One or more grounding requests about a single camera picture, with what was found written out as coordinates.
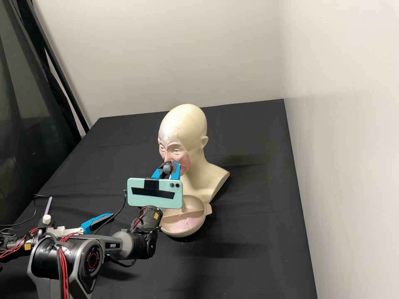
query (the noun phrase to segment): metal rod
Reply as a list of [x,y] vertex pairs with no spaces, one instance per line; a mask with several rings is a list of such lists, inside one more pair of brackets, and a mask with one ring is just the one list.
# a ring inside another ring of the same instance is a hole
[[51,206],[51,201],[53,200],[53,197],[50,196],[49,200],[47,201],[47,206],[46,206],[46,210],[44,211],[44,215],[47,215],[49,213],[50,210],[50,206]]

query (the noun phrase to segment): white wall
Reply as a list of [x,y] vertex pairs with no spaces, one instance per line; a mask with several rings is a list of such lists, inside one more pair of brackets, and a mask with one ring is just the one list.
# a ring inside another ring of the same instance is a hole
[[285,104],[320,299],[399,297],[398,8],[281,6]]
[[276,0],[33,3],[89,125],[280,96]]

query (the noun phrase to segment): blue plastic part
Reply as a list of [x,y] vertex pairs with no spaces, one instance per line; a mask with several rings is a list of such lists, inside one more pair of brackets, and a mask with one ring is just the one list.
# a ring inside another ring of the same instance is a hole
[[[174,161],[173,163],[174,163],[174,166],[173,166],[174,172],[171,174],[169,179],[180,180],[180,165],[176,161]],[[161,168],[157,168],[154,171],[154,173],[152,174],[151,178],[152,179],[160,179],[161,178],[161,173],[162,173],[162,169]]]
[[180,165],[175,161],[176,171],[172,173],[169,179],[180,180]]
[[95,229],[92,228],[93,224],[101,225],[100,222],[99,222],[100,220],[102,220],[102,222],[106,221],[112,215],[113,215],[113,213],[104,213],[104,214],[101,214],[101,215],[99,215],[97,217],[89,219],[88,221],[83,222],[82,225],[80,225],[80,227],[83,229],[83,234],[85,234],[85,235],[91,234],[92,231],[95,230]]
[[160,179],[161,178],[161,169],[157,168],[151,176],[152,179]]

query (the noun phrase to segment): beige bowl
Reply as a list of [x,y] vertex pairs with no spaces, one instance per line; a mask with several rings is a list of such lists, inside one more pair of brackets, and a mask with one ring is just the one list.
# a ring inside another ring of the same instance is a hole
[[212,208],[197,197],[183,195],[181,209],[162,209],[162,212],[161,230],[169,236],[180,238],[199,230],[205,217],[212,213]]

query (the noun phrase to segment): wire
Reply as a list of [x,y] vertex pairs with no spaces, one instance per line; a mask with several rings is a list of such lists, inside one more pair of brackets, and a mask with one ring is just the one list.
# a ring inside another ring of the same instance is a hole
[[123,263],[121,263],[121,262],[119,262],[119,261],[117,261],[117,260],[114,260],[114,259],[111,258],[111,256],[109,256],[109,255],[108,255],[108,259],[109,259],[111,262],[113,262],[114,264],[117,264],[117,265],[122,266],[122,267],[124,267],[124,268],[129,268],[129,267],[133,266],[133,265],[136,263],[136,260],[133,260],[131,264],[126,265],[126,264],[123,264]]
[[[4,232],[7,230],[11,230],[13,233],[11,234],[11,233]],[[0,230],[0,235],[9,237],[9,238],[13,238],[17,235],[17,232],[13,228],[3,228],[2,230]]]
[[60,242],[65,242],[66,240],[68,240],[73,235],[82,235],[82,234],[83,234],[82,232],[70,233],[69,235],[66,235],[65,237],[62,237]]
[[44,233],[41,237],[43,238],[44,236],[50,236],[54,243],[57,242],[57,238],[52,233]]
[[68,284],[68,265],[67,265],[67,260],[65,259],[64,252],[62,249],[59,250],[59,257],[61,260],[61,268],[62,268],[62,279],[63,279],[63,291],[64,291],[64,298],[69,299],[69,284]]
[[123,191],[123,205],[122,205],[122,207],[119,209],[118,212],[116,212],[116,214],[113,214],[106,222],[101,224],[100,227],[94,231],[93,235],[97,234],[100,229],[102,229],[106,224],[110,223],[123,210],[123,208],[125,207],[125,204],[126,204],[126,190]]
[[29,218],[27,220],[24,220],[22,222],[16,223],[16,224],[0,224],[0,227],[2,227],[2,226],[9,226],[9,227],[10,226],[18,226],[18,225],[24,224],[24,223],[26,223],[28,221],[31,221],[36,216],[36,201],[35,201],[34,198],[33,198],[33,205],[34,205],[34,211],[33,211],[33,215],[32,215],[31,218]]
[[18,251],[22,247],[22,245],[24,245],[25,238],[26,236],[24,236],[13,248],[2,251],[0,253],[0,259],[6,257],[7,255],[10,255],[11,253]]
[[63,280],[63,271],[62,271],[62,265],[61,265],[61,257],[59,256],[59,246],[56,247],[57,249],[57,267],[58,267],[58,279],[60,282],[60,288],[61,288],[61,295],[64,292],[64,280]]
[[37,197],[47,197],[47,198],[49,198],[51,195],[42,195],[42,194],[36,194],[36,193],[32,193],[34,196],[37,196]]
[[142,211],[145,211],[145,210],[147,210],[147,207],[142,207],[141,209],[140,209],[140,217],[138,217],[138,218],[136,218],[135,220],[134,220],[134,223],[133,223],[133,225],[130,227],[130,230],[132,231],[135,227],[136,227],[136,225],[141,221],[141,223],[142,224],[144,224],[144,222],[143,222],[143,216],[144,216],[144,214],[142,214]]
[[[36,193],[33,193],[33,195],[34,195],[34,196],[38,196],[38,197],[47,197],[47,198],[48,198],[48,197],[51,197],[51,196],[41,195],[41,194],[36,194]],[[27,220],[25,220],[25,221],[16,223],[16,224],[0,224],[0,227],[2,227],[2,226],[7,226],[7,227],[18,226],[18,225],[24,224],[24,223],[26,223],[26,222],[28,222],[28,221],[31,221],[31,220],[36,216],[36,200],[35,200],[35,198],[33,198],[33,206],[34,206],[34,211],[33,211],[33,215],[32,215],[31,218],[29,218],[29,219],[27,219]]]

